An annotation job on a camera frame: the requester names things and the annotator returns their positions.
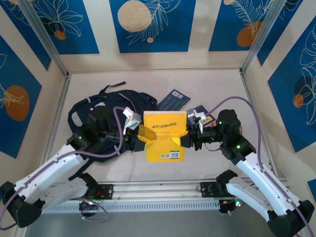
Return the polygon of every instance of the black backpack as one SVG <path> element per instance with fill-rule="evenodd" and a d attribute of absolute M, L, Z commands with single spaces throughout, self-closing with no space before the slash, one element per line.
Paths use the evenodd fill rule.
<path fill-rule="evenodd" d="M 76 103 L 68 113 L 68 124 L 71 131 L 76 132 L 76 130 L 86 122 L 89 113 L 96 106 L 106 106 L 111 111 L 115 106 L 129 107 L 131 110 L 138 113 L 142 120 L 144 111 L 158 110 L 157 100 L 146 93 L 139 93 L 134 90 L 120 90 L 110 93 L 105 92 L 108 87 L 115 87 L 123 84 L 126 84 L 126 82 L 123 81 L 116 85 L 108 85 L 101 90 L 99 94 L 90 96 Z M 118 113 L 118 118 L 123 128 L 126 116 L 123 113 Z M 110 154 L 119 146 L 118 144 L 107 141 L 104 141 L 102 145 L 102 148 L 96 152 L 97 154 Z M 123 152 L 125 152 L 125 150 L 122 147 L 119 154 L 122 154 Z M 116 156 L 118 155 L 114 155 L 109 158 L 88 157 L 88 162 L 84 164 L 72 177 L 70 177 L 69 180 L 73 180 L 78 177 L 78 175 L 82 174 L 94 161 L 105 162 Z"/>

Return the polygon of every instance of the book cover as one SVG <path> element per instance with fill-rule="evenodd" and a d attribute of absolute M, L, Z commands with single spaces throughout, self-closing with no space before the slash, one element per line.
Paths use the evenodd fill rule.
<path fill-rule="evenodd" d="M 172 141 L 187 133 L 185 111 L 145 111 L 145 137 L 153 144 L 146 150 L 148 162 L 175 162 L 184 160 L 184 147 Z"/>

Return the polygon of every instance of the table surface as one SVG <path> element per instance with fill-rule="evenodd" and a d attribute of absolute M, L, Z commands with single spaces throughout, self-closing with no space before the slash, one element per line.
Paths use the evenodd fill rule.
<path fill-rule="evenodd" d="M 122 81 L 126 81 L 126 84 L 108 88 L 107 92 L 132 89 L 148 93 L 160 102 L 172 89 L 177 89 L 191 98 L 182 108 L 184 111 L 199 105 L 211 110 L 229 96 L 247 98 L 238 70 L 150 70 L 73 74 L 50 157 L 72 135 L 67 122 L 68 112 L 72 106 L 86 97 L 97 94 L 106 85 Z M 240 100 L 230 100 L 212 115 L 216 118 L 222 109 L 236 111 L 243 135 L 257 147 L 258 131 L 249 106 Z M 217 143 L 208 146 L 210 149 L 216 149 L 218 145 Z M 262 147 L 262 159 L 268 164 L 268 152 L 264 146 Z M 196 152 L 191 148 L 185 152 L 183 162 L 157 163 L 147 162 L 146 152 L 125 152 L 105 163 L 94 162 L 86 171 L 99 182 L 212 179 L 227 169 L 246 177 L 220 151 L 210 152 L 203 147 L 201 151 Z M 74 167 L 60 181 L 66 180 L 81 166 L 82 164 Z"/>

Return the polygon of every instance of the beige circle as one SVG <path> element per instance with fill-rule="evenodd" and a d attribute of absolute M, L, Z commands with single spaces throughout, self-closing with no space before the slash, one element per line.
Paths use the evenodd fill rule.
<path fill-rule="evenodd" d="M 152 15 L 142 2 L 130 0 L 118 10 L 118 22 L 124 30 L 138 32 L 146 29 L 151 24 Z"/>
<path fill-rule="evenodd" d="M 149 38 L 147 39 L 147 42 L 148 42 L 148 43 L 152 43 L 152 42 L 154 42 L 154 39 L 151 38 L 151 37 L 149 37 Z"/>
<path fill-rule="evenodd" d="M 225 5 L 230 5 L 234 2 L 235 0 L 224 0 Z"/>
<path fill-rule="evenodd" d="M 9 2 L 13 3 L 14 5 L 17 5 L 18 2 L 16 0 L 8 0 Z"/>

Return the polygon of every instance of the purple cable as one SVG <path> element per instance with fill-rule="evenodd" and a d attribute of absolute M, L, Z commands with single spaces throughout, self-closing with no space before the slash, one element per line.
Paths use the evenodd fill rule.
<path fill-rule="evenodd" d="M 97 158 L 108 158 L 108 157 L 111 157 L 113 155 L 116 155 L 117 153 L 119 153 L 120 149 L 122 148 L 122 145 L 123 145 L 123 130 L 122 130 L 122 127 L 121 127 L 121 123 L 119 121 L 119 117 L 118 117 L 118 114 L 117 114 L 117 110 L 124 110 L 125 108 L 123 107 L 118 107 L 118 106 L 115 106 L 113 108 L 113 113 L 114 113 L 114 117 L 115 117 L 115 120 L 118 124 L 118 132 L 119 132 L 119 145 L 118 145 L 118 148 L 116 151 L 112 152 L 111 154 L 105 154 L 105 155 L 99 155 L 99 154 L 94 154 L 94 153 L 90 153 L 90 152 L 84 152 L 84 151 L 72 151 L 72 152 L 68 152 L 68 153 L 65 153 L 63 155 L 61 155 L 60 157 L 57 158 L 57 161 L 65 158 L 65 157 L 68 157 L 70 155 L 73 155 L 73 154 L 81 154 L 81 155 L 88 155 L 88 156 L 92 156 L 92 157 L 97 157 Z M 28 181 L 25 182 L 25 187 L 28 186 L 33 180 L 35 180 L 40 174 L 42 174 L 45 170 L 47 170 L 49 167 L 51 167 L 53 164 L 55 164 L 56 162 L 55 161 L 51 161 L 50 163 L 48 163 L 47 165 L 45 165 L 42 169 L 40 169 L 39 172 L 37 172 L 32 178 L 30 178 Z M 8 202 L 4 205 L 3 209 L 1 210 L 0 212 L 0 222 L 3 218 L 3 215 L 4 215 L 4 212 L 5 210 L 8 208 L 8 206 L 11 204 L 11 202 L 13 201 L 13 199 L 24 189 L 24 187 L 20 187 L 13 195 L 12 197 L 9 198 Z M 12 224 L 11 226 L 8 226 L 8 227 L 5 227 L 5 228 L 2 228 L 0 227 L 0 231 L 6 231 L 6 230 L 9 230 L 11 229 L 12 227 L 14 227 L 16 225 L 15 224 Z"/>
<path fill-rule="evenodd" d="M 103 221 L 106 221 L 108 219 L 108 212 L 106 211 L 106 209 L 101 206 L 100 204 L 98 204 L 97 202 L 95 201 L 92 201 L 90 199 L 87 199 L 87 198 L 84 198 L 84 197 L 77 197 L 77 198 L 74 198 L 75 200 L 81 200 L 81 201 L 87 201 L 87 202 L 91 202 L 93 203 L 94 205 L 96 205 L 97 207 L 99 207 L 100 209 L 102 209 L 105 213 L 105 217 L 103 219 L 100 219 L 100 220 L 91 220 L 89 218 L 86 218 L 84 215 L 83 215 L 83 210 L 81 211 L 81 217 L 86 220 L 86 221 L 91 221 L 91 222 L 103 222 Z"/>
<path fill-rule="evenodd" d="M 242 101 L 246 102 L 246 103 L 250 106 L 250 108 L 251 108 L 251 110 L 252 110 L 252 112 L 253 112 L 253 114 L 254 114 L 254 116 L 255 116 L 256 123 L 257 123 L 257 127 L 258 127 L 258 163 L 259 163 L 260 168 L 261 168 L 262 170 L 264 170 L 264 167 L 263 167 L 262 161 L 261 161 L 261 133 L 262 133 L 262 131 L 261 131 L 261 126 L 260 126 L 258 114 L 257 114 L 257 112 L 255 111 L 254 107 L 252 106 L 252 104 L 251 104 L 249 101 L 247 101 L 246 99 L 244 99 L 244 98 L 242 98 L 242 97 L 240 97 L 240 96 L 231 96 L 231 97 L 228 97 L 228 98 L 226 98 L 225 100 L 223 100 L 222 102 L 220 102 L 217 106 L 215 106 L 210 112 L 208 112 L 208 113 L 206 114 L 206 116 L 210 115 L 212 112 L 214 112 L 216 109 L 218 109 L 218 107 L 220 107 L 220 106 L 221 106 L 222 104 L 224 104 L 226 101 L 229 101 L 229 100 L 232 100 L 232 99 L 239 99 L 239 100 L 242 100 Z M 264 171 L 263 173 L 267 176 L 268 179 L 270 179 L 270 181 L 277 187 L 277 189 L 279 189 L 279 191 L 280 191 L 287 199 L 290 198 L 290 196 L 280 187 L 280 185 L 271 177 L 270 174 L 268 174 L 266 171 Z M 301 217 L 301 219 L 303 220 L 303 222 L 304 222 L 304 224 L 305 224 L 305 226 L 306 226 L 308 232 L 310 233 L 310 236 L 311 236 L 311 237 L 315 237 L 315 236 L 314 236 L 314 233 L 313 233 L 313 231 L 312 231 L 312 229 L 311 229 L 311 227 L 310 227 L 310 225 L 309 225 L 309 223 L 308 223 L 308 221 L 306 220 L 306 218 L 304 217 L 304 215 L 302 214 L 302 212 L 300 211 L 300 209 L 295 205 L 294 202 L 290 202 L 290 203 L 291 203 L 291 205 L 294 207 L 294 209 L 297 211 L 297 213 L 299 214 L 299 216 Z"/>

